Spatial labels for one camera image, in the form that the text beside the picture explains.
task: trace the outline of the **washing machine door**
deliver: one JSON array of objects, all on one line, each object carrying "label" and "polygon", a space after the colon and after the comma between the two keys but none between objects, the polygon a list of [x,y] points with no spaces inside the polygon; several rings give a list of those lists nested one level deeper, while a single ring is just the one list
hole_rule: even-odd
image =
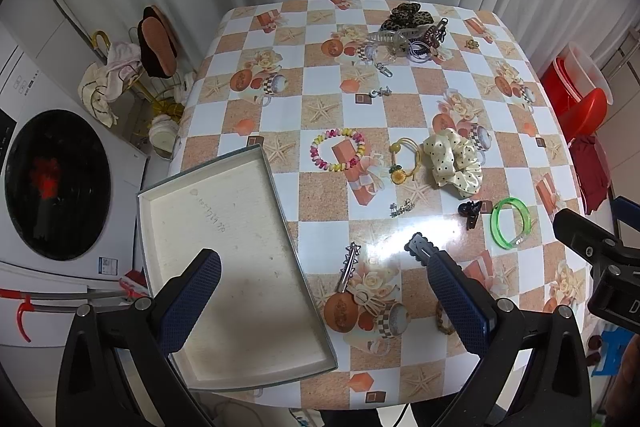
[{"label": "washing machine door", "polygon": [[56,261],[87,252],[109,212],[111,175],[92,127],[74,112],[42,112],[22,127],[6,161],[7,210],[22,240]]}]

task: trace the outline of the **checkered tablecloth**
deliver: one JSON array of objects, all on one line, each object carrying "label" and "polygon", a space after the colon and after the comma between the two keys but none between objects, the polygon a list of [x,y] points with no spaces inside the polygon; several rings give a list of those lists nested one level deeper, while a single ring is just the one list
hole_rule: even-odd
[{"label": "checkered tablecloth", "polygon": [[[261,137],[251,140],[264,140],[318,307],[322,310],[334,292],[344,248],[356,241],[363,248],[351,284],[385,304],[398,303],[410,317],[408,324],[396,325],[406,328],[401,334],[388,337],[378,331],[375,311],[361,307],[353,330],[328,328],[336,371],[230,396],[282,407],[360,409],[458,391],[478,357],[465,351],[456,334],[436,328],[436,298],[425,269],[403,250],[417,231],[463,267],[478,263],[476,272],[494,296],[536,311],[567,303],[582,330],[590,278],[581,258],[555,240],[549,216],[564,206],[582,212],[582,204],[558,121],[527,57],[494,14],[421,3],[436,22],[449,20],[446,60],[415,64],[398,58],[387,78],[350,53],[399,3],[293,0],[236,8],[220,23],[198,72],[171,174]],[[322,46],[332,39],[342,44],[339,56]],[[232,81],[241,70],[250,73]],[[264,86],[270,76],[276,85],[273,73],[286,81],[279,77],[279,92],[270,94]],[[356,103],[356,93],[385,86],[390,96]],[[489,214],[466,231],[465,218],[457,214],[459,195],[437,188],[430,168],[423,166],[415,181],[390,182],[390,143],[400,137],[421,143],[435,125],[451,121],[467,133],[482,128],[489,145],[481,190],[473,199],[495,203],[514,196],[529,207],[532,233],[517,249],[494,243]],[[373,195],[368,204],[358,203],[343,172],[319,171],[310,159],[309,146],[319,132],[343,126],[359,130],[367,141],[369,176],[363,186]],[[335,161],[331,147],[338,140],[321,144],[329,161]],[[399,153],[400,164],[411,168],[412,160],[410,152]],[[546,201],[538,190],[542,185]],[[392,219],[390,204],[406,199],[415,203],[414,210]],[[512,211],[502,211],[500,223],[506,237],[516,235],[518,216]],[[526,364],[527,355],[521,355],[516,368]]]}]

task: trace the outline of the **blue gripper pad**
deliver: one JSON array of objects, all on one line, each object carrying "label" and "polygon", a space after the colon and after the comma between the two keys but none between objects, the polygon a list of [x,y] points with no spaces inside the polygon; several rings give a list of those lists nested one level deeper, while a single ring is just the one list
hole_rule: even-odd
[{"label": "blue gripper pad", "polygon": [[429,259],[427,278],[466,350],[484,357],[490,343],[487,318],[438,254]]},{"label": "blue gripper pad", "polygon": [[191,275],[182,291],[162,316],[158,330],[158,345],[163,356],[178,351],[187,340],[204,306],[220,282],[220,256],[208,250],[204,263]]}]

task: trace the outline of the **green bracelet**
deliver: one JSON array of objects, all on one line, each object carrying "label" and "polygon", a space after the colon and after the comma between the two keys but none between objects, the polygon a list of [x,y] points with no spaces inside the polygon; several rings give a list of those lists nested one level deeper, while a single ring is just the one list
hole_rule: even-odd
[{"label": "green bracelet", "polygon": [[[522,232],[520,232],[518,234],[518,237],[513,239],[513,241],[507,241],[504,237],[502,237],[500,226],[498,225],[498,214],[500,214],[500,209],[504,204],[510,204],[522,216]],[[494,211],[491,213],[491,235],[500,248],[511,250],[517,244],[524,241],[524,238],[527,237],[529,233],[531,233],[531,215],[529,214],[529,209],[527,208],[526,204],[522,203],[522,201],[517,198],[506,198],[502,201],[499,201],[494,206]]]}]

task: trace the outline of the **red cloth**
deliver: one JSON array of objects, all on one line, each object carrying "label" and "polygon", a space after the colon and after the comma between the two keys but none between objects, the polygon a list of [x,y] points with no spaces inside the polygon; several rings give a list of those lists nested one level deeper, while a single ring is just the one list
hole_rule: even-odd
[{"label": "red cloth", "polygon": [[569,147],[582,193],[585,212],[591,214],[607,198],[610,176],[596,149],[596,137],[580,134]]},{"label": "red cloth", "polygon": [[60,166],[55,158],[46,160],[36,158],[33,161],[33,169],[29,172],[31,183],[40,192],[43,200],[55,198],[58,195],[60,183]]}]

